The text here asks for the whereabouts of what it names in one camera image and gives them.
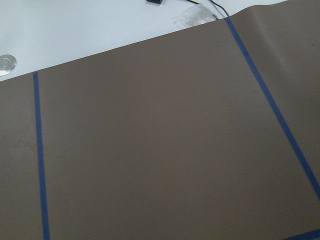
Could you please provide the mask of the clear plastic wrapper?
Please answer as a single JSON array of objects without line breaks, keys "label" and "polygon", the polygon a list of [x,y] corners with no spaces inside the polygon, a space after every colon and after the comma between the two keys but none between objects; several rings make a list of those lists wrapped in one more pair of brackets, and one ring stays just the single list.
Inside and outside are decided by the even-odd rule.
[{"label": "clear plastic wrapper", "polygon": [[181,15],[173,19],[173,24],[179,28],[190,28],[216,21],[217,16],[202,4],[196,4],[186,9]]}]

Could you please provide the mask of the silver round disc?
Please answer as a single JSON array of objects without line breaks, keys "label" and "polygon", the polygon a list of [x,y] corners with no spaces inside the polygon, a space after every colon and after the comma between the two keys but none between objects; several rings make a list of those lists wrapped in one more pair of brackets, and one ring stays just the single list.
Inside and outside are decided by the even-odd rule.
[{"label": "silver round disc", "polygon": [[0,56],[0,76],[11,73],[17,65],[17,60],[13,55],[4,54]]}]

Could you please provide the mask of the brown paper table mat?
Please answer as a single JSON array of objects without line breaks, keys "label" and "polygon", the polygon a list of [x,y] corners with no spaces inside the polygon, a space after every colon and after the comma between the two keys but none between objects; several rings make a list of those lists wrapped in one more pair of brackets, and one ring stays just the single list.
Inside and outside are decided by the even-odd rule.
[{"label": "brown paper table mat", "polygon": [[319,239],[319,1],[3,0],[1,55],[1,239]]}]

